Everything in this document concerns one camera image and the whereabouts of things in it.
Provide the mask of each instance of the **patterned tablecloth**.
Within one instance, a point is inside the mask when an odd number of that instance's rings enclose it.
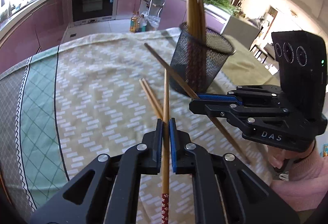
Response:
[[[97,155],[122,154],[155,130],[156,116],[138,80],[146,78],[163,102],[164,69],[143,44],[170,62],[179,34],[178,28],[93,34],[41,52],[0,75],[1,169],[12,202],[26,221]],[[226,93],[236,84],[277,83],[246,48],[229,39],[237,52],[211,92]],[[178,129],[210,153],[240,157],[206,116],[188,110],[189,101],[170,91]],[[250,168],[270,184],[256,144],[220,121],[250,157]],[[137,223],[161,223],[160,175],[141,178]],[[170,223],[194,223],[191,178],[172,170]]]

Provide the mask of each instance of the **green diamond pattern border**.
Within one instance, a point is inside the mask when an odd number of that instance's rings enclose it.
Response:
[[[67,183],[54,109],[57,56],[31,63],[24,89],[20,138],[28,189],[36,207]]]

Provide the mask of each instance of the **green vegetables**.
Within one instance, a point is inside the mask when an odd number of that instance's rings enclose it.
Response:
[[[236,11],[236,7],[231,5],[229,0],[204,0],[204,3],[214,5],[230,15],[233,15]]]

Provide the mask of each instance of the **person's arm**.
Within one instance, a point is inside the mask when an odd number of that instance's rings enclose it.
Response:
[[[328,190],[328,159],[320,157],[315,142],[304,153],[269,147],[268,157],[277,168],[285,159],[297,158],[289,181],[274,180],[271,188],[295,211],[315,209]]]

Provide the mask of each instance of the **black mesh cup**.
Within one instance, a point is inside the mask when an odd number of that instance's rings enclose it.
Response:
[[[180,25],[180,29],[170,66],[194,92],[205,93],[235,49],[226,38],[209,28],[206,28],[206,44],[188,33],[186,22]],[[187,95],[172,77],[169,83],[171,88]]]

